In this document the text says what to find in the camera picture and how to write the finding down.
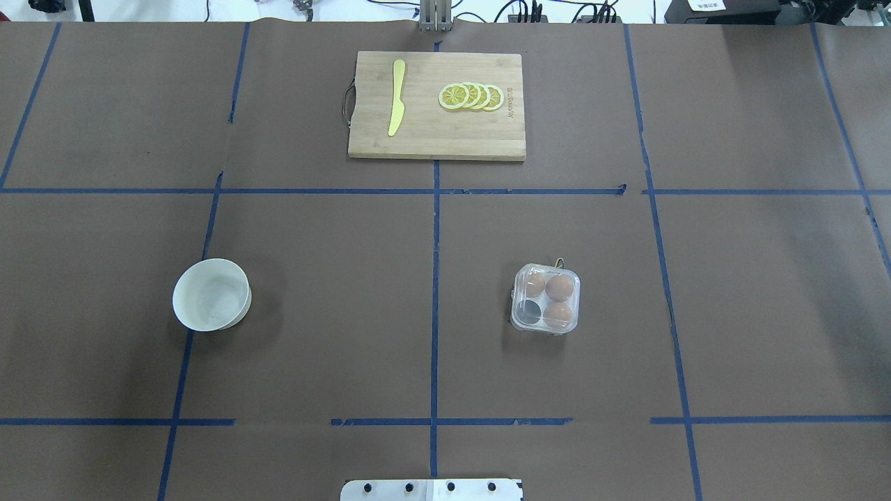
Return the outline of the brown egg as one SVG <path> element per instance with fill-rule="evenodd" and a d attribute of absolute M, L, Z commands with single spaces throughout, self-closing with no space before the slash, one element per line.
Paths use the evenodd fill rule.
<path fill-rule="evenodd" d="M 574 317 L 573 310 L 565 302 L 553 302 L 545 308 L 543 313 L 544 323 L 557 331 L 569 329 Z"/>
<path fill-rule="evenodd" d="M 530 271 L 523 276 L 523 291 L 526 298 L 539 297 L 546 288 L 546 276 L 537 271 Z"/>
<path fill-rule="evenodd" d="M 545 292 L 551 301 L 566 302 L 575 293 L 575 279 L 565 273 L 551 276 L 545 285 Z"/>

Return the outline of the white ceramic bowl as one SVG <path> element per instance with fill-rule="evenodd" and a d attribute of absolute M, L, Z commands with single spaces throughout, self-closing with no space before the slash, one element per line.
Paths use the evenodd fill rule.
<path fill-rule="evenodd" d="M 225 330 L 243 320 L 253 301 L 244 270 L 227 259 L 201 260 L 182 273 L 172 293 L 180 323 L 194 332 Z"/>

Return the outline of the yellow plastic knife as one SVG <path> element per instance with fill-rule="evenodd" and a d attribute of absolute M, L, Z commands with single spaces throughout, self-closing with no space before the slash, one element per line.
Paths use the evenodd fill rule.
<path fill-rule="evenodd" d="M 389 117 L 388 136 L 393 137 L 398 133 L 404 120 L 405 105 L 402 101 L 402 92 L 405 77 L 405 61 L 397 59 L 392 66 L 392 102 L 391 116 Z"/>

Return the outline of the clear plastic egg box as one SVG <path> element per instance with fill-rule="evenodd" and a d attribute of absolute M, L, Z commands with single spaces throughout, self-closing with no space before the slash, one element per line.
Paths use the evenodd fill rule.
<path fill-rule="evenodd" d="M 543 273 L 545 275 L 546 282 L 548 281 L 548 279 L 551 278 L 551 276 L 557 275 L 558 273 L 565 273 L 566 275 L 570 275 L 573 277 L 573 279 L 575 279 L 575 293 L 568 301 L 565 302 L 567 305 L 569 305 L 569 307 L 575 314 L 575 317 L 573 318 L 573 322 L 569 329 L 557 331 L 551 329 L 544 323 L 543 313 L 545 311 L 545 308 L 547 308 L 548 305 L 554 302 L 548 298 L 548 295 L 545 291 L 537 298 L 526 298 L 523 289 L 523 281 L 525 274 L 529 273 L 530 271 Z M 514 285 L 512 286 L 512 292 L 510 292 L 510 323 L 513 327 L 521 332 L 547 333 L 553 336 L 561 336 L 570 333 L 576 329 L 578 324 L 580 298 L 581 280 L 575 272 L 566 268 L 565 260 L 563 259 L 563 257 L 558 257 L 553 265 L 540 265 L 534 263 L 526 264 L 524 267 L 521 267 L 521 269 L 518 270 L 514 277 Z"/>

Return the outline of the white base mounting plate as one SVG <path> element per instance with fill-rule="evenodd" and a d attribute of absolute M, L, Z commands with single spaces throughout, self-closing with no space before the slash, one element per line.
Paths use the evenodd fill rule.
<path fill-rule="evenodd" d="M 523 500 L 520 479 L 357 479 L 346 482 L 340 500 Z"/>

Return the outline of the yellow lemon slice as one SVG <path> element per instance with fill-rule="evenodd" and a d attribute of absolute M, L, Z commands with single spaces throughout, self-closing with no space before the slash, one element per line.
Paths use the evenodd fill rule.
<path fill-rule="evenodd" d="M 503 89 L 500 89 L 499 86 L 495 85 L 486 85 L 484 86 L 487 92 L 487 102 L 486 105 L 482 108 L 484 111 L 496 111 L 502 107 L 504 102 L 504 92 Z"/>
<path fill-rule="evenodd" d="M 450 83 L 439 92 L 439 105 L 445 110 L 461 110 L 470 101 L 471 93 L 464 83 Z"/>
<path fill-rule="evenodd" d="M 480 86 L 470 81 L 461 82 L 461 85 L 465 87 L 467 95 L 467 100 L 462 105 L 462 108 L 472 109 L 480 99 Z"/>
<path fill-rule="evenodd" d="M 477 89 L 477 98 L 474 103 L 471 105 L 471 110 L 484 110 L 487 107 L 488 102 L 491 98 L 490 90 L 488 89 L 488 85 L 484 85 L 483 83 L 475 83 Z"/>

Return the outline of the wooden cutting board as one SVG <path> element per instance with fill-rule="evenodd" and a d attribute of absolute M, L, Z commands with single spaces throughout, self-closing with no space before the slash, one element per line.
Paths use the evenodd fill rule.
<path fill-rule="evenodd" d="M 404 120 L 388 136 L 393 61 L 405 61 Z M 470 81 L 503 89 L 496 111 L 445 110 L 444 86 Z M 509 161 L 526 159 L 523 60 L 519 54 L 360 51 L 348 154 L 356 159 Z"/>

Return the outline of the aluminium frame post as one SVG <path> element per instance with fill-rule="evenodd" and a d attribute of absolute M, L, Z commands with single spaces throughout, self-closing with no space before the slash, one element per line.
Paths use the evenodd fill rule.
<path fill-rule="evenodd" d="M 420 0 L 418 9 L 420 31 L 448 32 L 452 30 L 452 26 L 454 26 L 452 1 Z"/>

